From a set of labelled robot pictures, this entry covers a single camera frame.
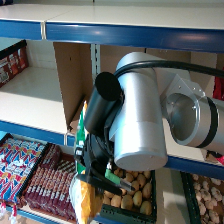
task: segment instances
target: candy bar package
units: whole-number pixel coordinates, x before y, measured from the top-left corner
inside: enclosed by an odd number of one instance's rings
[[[41,167],[47,169],[56,169],[58,166],[58,161],[60,159],[61,150],[59,146],[52,145],[48,154],[46,155]]]
[[[25,192],[28,205],[34,211],[75,223],[75,211],[69,197],[70,183],[76,173],[73,156],[62,153],[59,146],[50,145],[39,169],[45,169],[45,172],[34,196],[29,193],[29,187]],[[31,180],[30,185],[34,186],[35,183],[36,180]]]
[[[34,188],[39,186],[45,171],[36,170],[45,150],[45,146],[38,142],[15,139],[10,134],[3,137],[0,141],[0,202],[4,200],[9,205],[16,203],[22,207],[25,203],[22,192],[28,182],[25,198],[29,200],[34,196]],[[35,178],[29,181],[33,173]]]
[[[26,46],[22,40],[0,51],[0,88],[28,67]]]

